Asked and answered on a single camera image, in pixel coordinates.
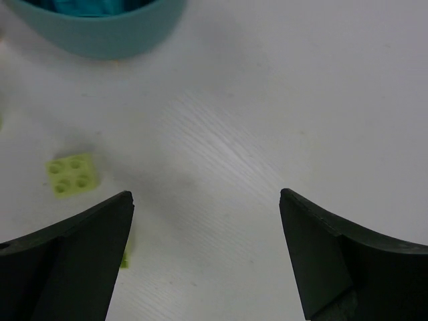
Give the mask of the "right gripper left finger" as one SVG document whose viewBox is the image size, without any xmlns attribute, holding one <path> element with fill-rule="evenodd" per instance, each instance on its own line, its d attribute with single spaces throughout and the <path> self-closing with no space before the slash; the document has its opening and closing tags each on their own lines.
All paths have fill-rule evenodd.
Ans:
<svg viewBox="0 0 428 321">
<path fill-rule="evenodd" d="M 123 191 L 1 244 L 2 320 L 105 320 L 134 205 Z"/>
</svg>

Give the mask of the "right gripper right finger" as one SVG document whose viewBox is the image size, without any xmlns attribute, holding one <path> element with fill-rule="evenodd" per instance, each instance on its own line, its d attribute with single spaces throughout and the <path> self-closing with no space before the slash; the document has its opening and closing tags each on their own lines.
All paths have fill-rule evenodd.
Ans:
<svg viewBox="0 0 428 321">
<path fill-rule="evenodd" d="M 426 320 L 427 246 L 282 189 L 280 215 L 306 320 Z"/>
</svg>

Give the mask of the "light green small lego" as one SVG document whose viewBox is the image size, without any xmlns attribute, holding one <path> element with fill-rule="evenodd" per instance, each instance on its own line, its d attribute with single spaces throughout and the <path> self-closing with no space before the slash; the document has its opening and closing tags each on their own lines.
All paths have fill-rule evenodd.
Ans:
<svg viewBox="0 0 428 321">
<path fill-rule="evenodd" d="M 91 154 L 76 154 L 45 163 L 49 185 L 57 198 L 86 193 L 99 185 Z"/>
</svg>

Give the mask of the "teal divided round container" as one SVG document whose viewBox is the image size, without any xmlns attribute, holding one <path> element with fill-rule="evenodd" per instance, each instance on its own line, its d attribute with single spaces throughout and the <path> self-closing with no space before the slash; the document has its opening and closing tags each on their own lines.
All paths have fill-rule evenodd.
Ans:
<svg viewBox="0 0 428 321">
<path fill-rule="evenodd" d="M 119 60 L 156 47 L 177 25 L 184 1 L 150 1 L 110 17 L 76 17 L 29 1 L 5 5 L 36 34 L 56 47 L 85 58 Z"/>
</svg>

